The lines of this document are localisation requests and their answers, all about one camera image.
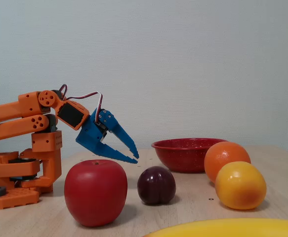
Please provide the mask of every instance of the table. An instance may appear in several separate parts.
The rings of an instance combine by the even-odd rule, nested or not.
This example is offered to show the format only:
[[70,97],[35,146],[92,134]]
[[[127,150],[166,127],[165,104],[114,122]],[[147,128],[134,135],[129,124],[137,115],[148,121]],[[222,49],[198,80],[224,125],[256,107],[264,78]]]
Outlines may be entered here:
[[235,211],[221,205],[204,173],[173,173],[177,192],[171,203],[144,205],[137,194],[137,179],[146,168],[162,164],[154,149],[143,149],[139,150],[138,164],[119,162],[128,176],[128,194],[120,216],[107,226],[82,227],[68,212],[63,192],[68,170],[82,160],[97,158],[90,152],[83,152],[63,159],[63,175],[54,183],[52,194],[41,196],[37,204],[0,210],[0,237],[140,237],[161,228],[197,220],[239,217],[288,219],[288,152],[274,146],[245,148],[268,185],[266,199],[256,210]]

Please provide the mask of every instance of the dark red plum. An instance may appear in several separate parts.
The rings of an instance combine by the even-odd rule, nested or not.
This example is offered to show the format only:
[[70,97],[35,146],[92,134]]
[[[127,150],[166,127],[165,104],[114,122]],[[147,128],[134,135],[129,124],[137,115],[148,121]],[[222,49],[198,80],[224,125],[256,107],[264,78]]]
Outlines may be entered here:
[[152,166],[139,176],[137,191],[140,199],[148,205],[166,204],[175,195],[175,180],[169,170]]

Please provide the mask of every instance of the yellow banana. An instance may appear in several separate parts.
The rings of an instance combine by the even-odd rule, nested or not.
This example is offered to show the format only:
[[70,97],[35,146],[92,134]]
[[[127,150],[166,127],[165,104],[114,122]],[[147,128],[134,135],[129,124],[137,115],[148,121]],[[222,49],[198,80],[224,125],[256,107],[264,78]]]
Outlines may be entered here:
[[288,220],[238,218],[195,221],[161,229],[146,237],[288,237]]

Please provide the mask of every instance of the orange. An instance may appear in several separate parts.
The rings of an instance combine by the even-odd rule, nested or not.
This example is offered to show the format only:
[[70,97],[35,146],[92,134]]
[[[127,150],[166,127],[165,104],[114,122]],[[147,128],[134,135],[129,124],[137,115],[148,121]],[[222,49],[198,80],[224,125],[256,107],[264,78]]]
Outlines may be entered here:
[[234,161],[251,163],[247,151],[233,142],[219,142],[209,148],[204,159],[205,173],[214,183],[219,170]]
[[259,170],[244,161],[228,163],[215,180],[219,200],[229,208],[249,210],[259,206],[267,193],[266,182]]

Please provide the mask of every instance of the red bowl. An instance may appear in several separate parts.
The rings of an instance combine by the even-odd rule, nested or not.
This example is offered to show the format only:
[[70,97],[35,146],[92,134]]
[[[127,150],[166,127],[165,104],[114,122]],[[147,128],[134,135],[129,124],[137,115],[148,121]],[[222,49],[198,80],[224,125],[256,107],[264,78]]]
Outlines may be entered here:
[[208,149],[226,140],[215,138],[183,138],[158,141],[152,144],[160,161],[171,171],[181,173],[204,172],[204,158]]

